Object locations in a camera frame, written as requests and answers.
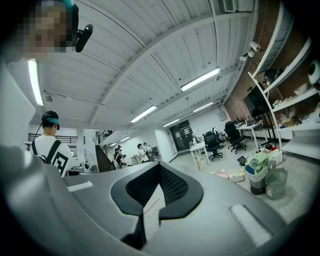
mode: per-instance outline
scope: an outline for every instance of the mesh panel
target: mesh panel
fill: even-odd
[[[164,194],[165,205],[170,205],[182,198],[188,191],[188,184],[171,171],[161,166],[160,186]]]
[[[126,185],[126,192],[143,207],[147,204],[159,184],[158,166],[151,168]]]

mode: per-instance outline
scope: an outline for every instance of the gray plastic surface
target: gray plastic surface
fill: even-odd
[[[203,187],[200,204],[185,218],[163,220],[138,251],[119,239],[134,230],[138,218],[120,212],[112,185],[149,162],[107,173],[61,178],[57,169],[30,152],[0,146],[0,185],[4,199],[23,230],[53,255],[241,255],[255,249],[230,212],[245,205],[274,236],[286,227],[267,204],[237,184],[193,168],[170,164]],[[67,186],[93,186],[69,192]]]
[[[168,163],[203,187],[201,203],[186,218],[161,221],[142,251],[157,255],[241,255],[255,248],[230,207],[245,205],[272,235],[286,227],[267,204],[239,185],[216,175]]]

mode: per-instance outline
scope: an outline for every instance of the office chair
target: office chair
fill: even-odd
[[[209,156],[209,158],[212,157],[212,161],[214,160],[214,157],[217,157],[217,156],[221,158],[223,157],[222,156],[223,153],[218,152],[218,150],[220,149],[220,145],[217,141],[217,136],[212,131],[209,131],[206,133],[206,136],[204,137],[204,143],[205,143],[206,151],[213,153],[212,155]]]
[[[224,141],[220,139],[219,137],[219,132],[217,131],[217,129],[215,129],[216,127],[213,127],[212,128],[212,132],[216,135],[216,141],[220,144],[222,143],[222,145],[220,145],[220,149],[222,149],[224,147]]]
[[[241,137],[239,131],[236,129],[235,125],[231,121],[225,124],[225,132],[226,134],[228,134],[228,137],[230,138],[229,141],[231,145],[228,148],[232,146],[231,152],[235,150],[235,154],[237,154],[237,151],[239,149],[244,149],[244,151],[247,150],[247,145],[241,143],[245,139],[245,137]]]

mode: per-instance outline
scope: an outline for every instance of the white shelf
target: white shelf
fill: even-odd
[[[320,159],[320,136],[296,136],[284,145],[282,150]]]
[[[281,52],[284,44],[286,43],[292,26],[294,24],[294,16],[285,8],[283,2],[280,2],[280,8],[278,13],[278,18],[274,27],[270,43],[265,50],[265,53],[256,68],[253,76],[264,72],[270,68],[274,63],[275,59]]]
[[[282,110],[282,109],[287,108],[287,107],[289,107],[289,106],[291,106],[291,105],[293,105],[293,104],[296,104],[296,103],[298,103],[298,102],[301,102],[301,101],[303,101],[303,100],[305,100],[305,99],[307,99],[307,98],[309,98],[309,97],[317,94],[318,92],[319,92],[319,91],[316,90],[315,88],[310,88],[310,89],[307,90],[305,93],[303,93],[303,94],[301,94],[301,95],[293,96],[293,97],[291,98],[291,100],[289,100],[288,102],[282,103],[281,105],[276,106],[276,107],[272,110],[272,112],[276,112],[276,111]]]
[[[291,62],[291,64],[283,71],[283,73],[272,83],[270,86],[263,91],[266,94],[272,88],[280,85],[284,80],[287,79],[291,75],[293,71],[296,70],[297,67],[305,60],[308,56],[309,52],[311,51],[311,38],[309,37],[305,42],[303,48],[299,52],[299,54],[295,57],[295,59]]]
[[[314,122],[314,123],[304,122],[299,125],[293,125],[293,126],[289,126],[289,127],[278,129],[278,130],[280,132],[283,132],[283,131],[306,131],[306,130],[318,130],[318,129],[320,129],[320,122]]]

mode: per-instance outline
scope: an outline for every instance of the black office chair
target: black office chair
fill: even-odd
[[[228,148],[232,147],[231,152],[235,150],[235,154],[237,154],[237,151],[239,149],[244,149],[244,151],[247,150],[247,145],[241,143],[245,139],[245,137],[241,137],[239,131],[231,121],[225,124],[224,131],[229,137],[231,145]]]
[[[218,152],[218,150],[220,149],[220,145],[217,142],[217,136],[212,131],[206,133],[206,136],[204,137],[204,143],[206,151],[213,153],[209,156],[209,158],[212,157],[212,161],[214,160],[214,157],[223,157],[223,153]]]

